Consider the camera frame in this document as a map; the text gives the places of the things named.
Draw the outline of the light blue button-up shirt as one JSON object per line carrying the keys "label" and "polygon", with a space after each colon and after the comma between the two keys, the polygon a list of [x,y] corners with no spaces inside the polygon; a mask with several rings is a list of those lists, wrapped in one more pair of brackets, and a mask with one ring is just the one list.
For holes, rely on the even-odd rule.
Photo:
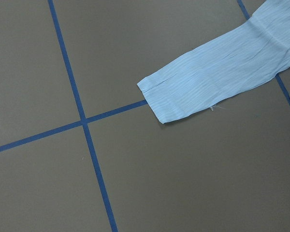
{"label": "light blue button-up shirt", "polygon": [[290,68],[290,0],[267,0],[241,26],[138,83],[160,123],[183,119]]}

